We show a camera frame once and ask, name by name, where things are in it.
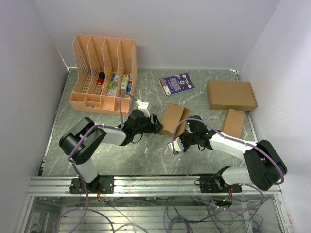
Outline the brown cardboard box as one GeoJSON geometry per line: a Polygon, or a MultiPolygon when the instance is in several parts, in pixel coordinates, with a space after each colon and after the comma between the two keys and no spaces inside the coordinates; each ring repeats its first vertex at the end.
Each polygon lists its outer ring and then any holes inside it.
{"type": "Polygon", "coordinates": [[[163,129],[160,134],[172,137],[177,124],[189,117],[190,110],[175,103],[169,103],[160,123],[163,129]]]}

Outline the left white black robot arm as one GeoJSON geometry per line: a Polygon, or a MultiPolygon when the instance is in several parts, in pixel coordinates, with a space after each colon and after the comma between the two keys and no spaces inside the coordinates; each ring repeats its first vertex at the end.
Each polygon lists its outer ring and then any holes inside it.
{"type": "Polygon", "coordinates": [[[61,137],[59,146],[83,179],[83,189],[93,193],[99,188],[100,175],[91,157],[101,143],[126,146],[137,134],[158,134],[162,129],[156,114],[146,116],[138,109],[133,110],[119,127],[96,124],[85,117],[61,137]]]}

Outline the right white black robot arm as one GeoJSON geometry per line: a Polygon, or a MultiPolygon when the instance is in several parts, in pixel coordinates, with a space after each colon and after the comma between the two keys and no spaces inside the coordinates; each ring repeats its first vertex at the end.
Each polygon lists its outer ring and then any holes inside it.
{"type": "Polygon", "coordinates": [[[235,185],[247,184],[267,191],[273,185],[284,182],[287,168],[269,141],[245,141],[229,136],[203,122],[198,115],[184,119],[183,122],[189,130],[178,137],[172,137],[173,153],[186,152],[189,147],[197,145],[199,149],[222,151],[244,162],[244,166],[225,166],[217,173],[204,175],[207,180],[202,178],[201,186],[225,192],[235,185]]]}

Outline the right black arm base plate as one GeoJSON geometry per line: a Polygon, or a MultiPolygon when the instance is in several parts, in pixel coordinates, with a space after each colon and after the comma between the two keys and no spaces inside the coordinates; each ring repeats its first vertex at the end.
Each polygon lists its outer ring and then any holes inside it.
{"type": "Polygon", "coordinates": [[[221,178],[215,178],[211,175],[200,176],[194,181],[199,187],[201,193],[241,193],[241,185],[228,185],[221,178]]]}

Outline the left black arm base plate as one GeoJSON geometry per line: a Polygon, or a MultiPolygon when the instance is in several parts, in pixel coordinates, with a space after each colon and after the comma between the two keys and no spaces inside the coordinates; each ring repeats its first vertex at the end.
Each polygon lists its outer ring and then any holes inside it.
{"type": "MultiPolygon", "coordinates": [[[[88,193],[112,194],[114,192],[114,177],[98,175],[91,183],[86,183],[88,193]]],[[[70,194],[85,193],[85,187],[80,178],[71,180],[70,194]]]]}

